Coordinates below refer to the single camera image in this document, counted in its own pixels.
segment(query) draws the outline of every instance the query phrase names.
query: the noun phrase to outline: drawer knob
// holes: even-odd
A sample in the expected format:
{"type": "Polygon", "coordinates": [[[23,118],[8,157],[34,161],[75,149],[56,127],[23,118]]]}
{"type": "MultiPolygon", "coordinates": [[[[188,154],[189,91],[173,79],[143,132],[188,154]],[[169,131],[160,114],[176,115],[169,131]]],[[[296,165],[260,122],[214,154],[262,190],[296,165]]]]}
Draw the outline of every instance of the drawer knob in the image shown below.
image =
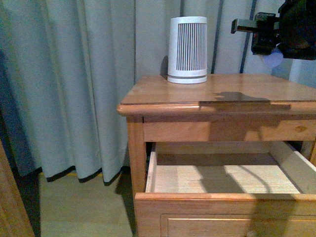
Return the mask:
{"type": "Polygon", "coordinates": [[[246,237],[259,237],[257,232],[255,231],[248,231],[246,237]]]}

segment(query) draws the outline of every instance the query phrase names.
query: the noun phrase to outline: drawer front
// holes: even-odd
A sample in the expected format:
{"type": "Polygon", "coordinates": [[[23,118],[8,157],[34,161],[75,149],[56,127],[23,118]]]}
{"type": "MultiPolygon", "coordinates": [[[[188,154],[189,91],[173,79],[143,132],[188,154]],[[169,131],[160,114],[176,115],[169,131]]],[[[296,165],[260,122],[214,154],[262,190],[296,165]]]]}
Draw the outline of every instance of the drawer front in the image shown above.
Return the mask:
{"type": "Polygon", "coordinates": [[[135,211],[139,237],[316,236],[315,195],[137,193],[135,211]]]}
{"type": "Polygon", "coordinates": [[[238,215],[162,215],[162,237],[316,236],[316,220],[261,219],[238,215]]]}
{"type": "Polygon", "coordinates": [[[145,141],[312,141],[316,136],[316,120],[258,118],[210,121],[179,121],[174,118],[174,120],[175,122],[145,122],[145,141]]]}

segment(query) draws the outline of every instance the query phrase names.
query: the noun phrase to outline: wooden tabletop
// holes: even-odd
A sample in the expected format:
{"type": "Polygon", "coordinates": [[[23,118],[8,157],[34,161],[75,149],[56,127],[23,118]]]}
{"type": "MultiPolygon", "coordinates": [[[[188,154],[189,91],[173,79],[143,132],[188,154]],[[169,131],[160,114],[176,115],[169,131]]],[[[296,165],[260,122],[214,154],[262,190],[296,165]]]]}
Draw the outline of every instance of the wooden tabletop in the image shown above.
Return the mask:
{"type": "Polygon", "coordinates": [[[125,116],[260,111],[316,115],[316,89],[270,75],[212,74],[199,84],[145,76],[118,106],[125,116]]]}

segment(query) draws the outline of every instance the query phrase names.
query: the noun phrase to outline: drawer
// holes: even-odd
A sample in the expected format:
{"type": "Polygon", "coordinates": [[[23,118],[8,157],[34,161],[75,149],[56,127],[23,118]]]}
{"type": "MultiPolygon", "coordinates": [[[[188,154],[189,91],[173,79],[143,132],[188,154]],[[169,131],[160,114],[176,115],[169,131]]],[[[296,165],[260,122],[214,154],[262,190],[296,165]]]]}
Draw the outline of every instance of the drawer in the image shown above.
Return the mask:
{"type": "Polygon", "coordinates": [[[316,236],[316,168],[281,141],[156,143],[135,212],[139,237],[316,236]]]}

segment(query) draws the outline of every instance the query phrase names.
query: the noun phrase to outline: floor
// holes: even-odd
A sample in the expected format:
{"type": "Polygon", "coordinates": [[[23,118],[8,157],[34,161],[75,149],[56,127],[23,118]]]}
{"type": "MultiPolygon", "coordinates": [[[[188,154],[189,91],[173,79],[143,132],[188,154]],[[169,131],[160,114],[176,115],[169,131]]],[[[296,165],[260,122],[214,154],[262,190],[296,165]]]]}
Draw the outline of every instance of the floor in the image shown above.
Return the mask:
{"type": "Polygon", "coordinates": [[[136,237],[130,172],[110,185],[101,176],[79,183],[75,174],[17,183],[37,237],[136,237]]]}

